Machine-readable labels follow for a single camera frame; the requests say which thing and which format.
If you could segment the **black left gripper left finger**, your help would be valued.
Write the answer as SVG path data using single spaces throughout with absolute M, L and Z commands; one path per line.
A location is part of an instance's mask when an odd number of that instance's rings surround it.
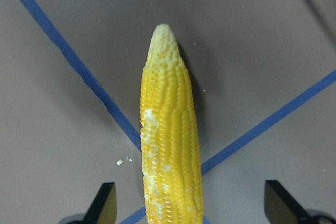
M 117 197 L 114 182 L 103 183 L 81 223 L 115 223 Z

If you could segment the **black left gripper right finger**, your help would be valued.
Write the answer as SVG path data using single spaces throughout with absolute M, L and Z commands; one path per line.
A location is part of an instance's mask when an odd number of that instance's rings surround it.
M 278 180 L 266 180 L 264 212 L 269 223 L 319 223 L 308 214 Z

